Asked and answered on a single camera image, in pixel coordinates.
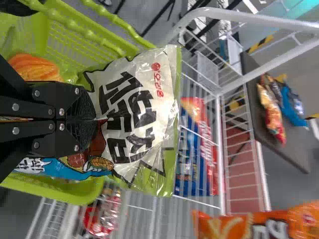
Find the green basket handle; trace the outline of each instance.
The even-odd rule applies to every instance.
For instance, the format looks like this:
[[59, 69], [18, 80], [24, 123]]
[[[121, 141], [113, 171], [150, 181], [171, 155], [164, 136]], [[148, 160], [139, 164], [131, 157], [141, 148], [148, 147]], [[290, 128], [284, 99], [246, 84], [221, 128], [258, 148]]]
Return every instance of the green basket handle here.
[[54, 20], [63, 24], [65, 28], [82, 34], [84, 38], [112, 49], [119, 57], [125, 56], [124, 51], [120, 47], [114, 45], [113, 43], [111, 43], [110, 41], [108, 41], [107, 39], [103, 37], [97, 36], [93, 31], [79, 26], [74, 20], [67, 19], [66, 17], [61, 15], [57, 10], [49, 9], [45, 5], [41, 4], [38, 0], [19, 0], [19, 1], [25, 4], [26, 6], [28, 6], [30, 9], [43, 13], [50, 20]]
[[134, 30], [134, 28], [129, 25], [127, 22], [119, 18], [117, 15], [112, 14], [108, 12], [104, 6], [96, 4], [92, 0], [81, 0], [82, 3], [94, 10], [98, 15], [106, 17], [108, 20], [110, 20], [112, 23], [115, 23], [117, 26], [120, 26], [123, 28], [130, 37], [139, 45], [142, 45], [145, 48], [155, 48], [156, 46], [150, 43], [149, 41], [146, 41], [142, 37], [140, 37]]

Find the orange snack bag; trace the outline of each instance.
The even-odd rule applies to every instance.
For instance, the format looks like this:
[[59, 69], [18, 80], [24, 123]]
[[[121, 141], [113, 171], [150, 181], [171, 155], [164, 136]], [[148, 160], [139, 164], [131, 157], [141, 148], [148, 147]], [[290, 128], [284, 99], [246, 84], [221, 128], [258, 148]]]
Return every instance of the orange snack bag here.
[[30, 54], [17, 54], [9, 59], [9, 64], [25, 81], [60, 81], [60, 70], [54, 63]]
[[289, 210], [212, 218], [192, 211], [198, 239], [319, 239], [319, 201]]

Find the black table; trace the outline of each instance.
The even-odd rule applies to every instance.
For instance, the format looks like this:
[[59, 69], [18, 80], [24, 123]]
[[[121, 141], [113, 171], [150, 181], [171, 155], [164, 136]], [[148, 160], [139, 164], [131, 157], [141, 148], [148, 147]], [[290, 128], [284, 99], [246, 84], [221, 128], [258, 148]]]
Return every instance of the black table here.
[[[259, 67], [259, 64], [246, 52], [242, 52], [240, 58], [243, 74], [247, 74]], [[255, 139], [300, 169], [303, 173], [310, 173], [311, 167], [308, 159], [313, 157], [312, 149], [313, 145], [318, 143], [317, 139], [310, 130], [306, 130], [304, 127], [295, 127], [287, 118], [283, 117], [287, 144], [281, 146], [266, 128], [266, 112], [260, 104], [256, 87], [256, 83], [259, 81], [260, 77], [257, 77], [246, 84]]]

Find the green plastic basket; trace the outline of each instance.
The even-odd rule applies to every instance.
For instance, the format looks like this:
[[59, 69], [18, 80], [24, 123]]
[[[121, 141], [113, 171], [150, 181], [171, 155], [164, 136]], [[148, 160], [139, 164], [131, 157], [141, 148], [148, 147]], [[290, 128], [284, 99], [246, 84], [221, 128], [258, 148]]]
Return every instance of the green plastic basket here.
[[[0, 13], [0, 54], [8, 59], [30, 53], [55, 62], [69, 83], [83, 85], [77, 72], [117, 58], [133, 58], [143, 49], [155, 47], [136, 34], [134, 29], [92, 0], [82, 3], [106, 17], [127, 34], [123, 39], [79, 13], [61, 0], [20, 0], [38, 13], [18, 17]], [[11, 173], [0, 185], [76, 205], [89, 204], [100, 194], [104, 177], [90, 177], [79, 183], [62, 183], [49, 177]]]

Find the yellow black caution tape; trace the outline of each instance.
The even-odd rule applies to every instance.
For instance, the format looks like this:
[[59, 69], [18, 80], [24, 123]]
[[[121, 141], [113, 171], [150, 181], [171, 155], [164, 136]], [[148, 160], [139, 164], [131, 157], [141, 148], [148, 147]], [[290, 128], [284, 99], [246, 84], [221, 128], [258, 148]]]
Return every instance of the yellow black caution tape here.
[[305, 118], [305, 119], [306, 119], [306, 120], [312, 120], [312, 119], [316, 119], [316, 118], [319, 118], [319, 113], [313, 114], [313, 115], [311, 115], [311, 116], [309, 116], [309, 117], [307, 117], [307, 118]]
[[265, 44], [267, 44], [268, 42], [272, 41], [274, 39], [273, 35], [269, 35], [266, 38], [262, 39], [260, 42], [258, 42], [257, 44], [251, 46], [250, 48], [248, 48], [246, 50], [246, 52], [248, 54], [253, 53], [254, 51], [256, 51], [258, 48], [263, 47]]
[[225, 112], [233, 111], [234, 109], [236, 109], [244, 104], [245, 104], [244, 96], [243, 95], [237, 96], [229, 103], [229, 105], [227, 105], [225, 107]]

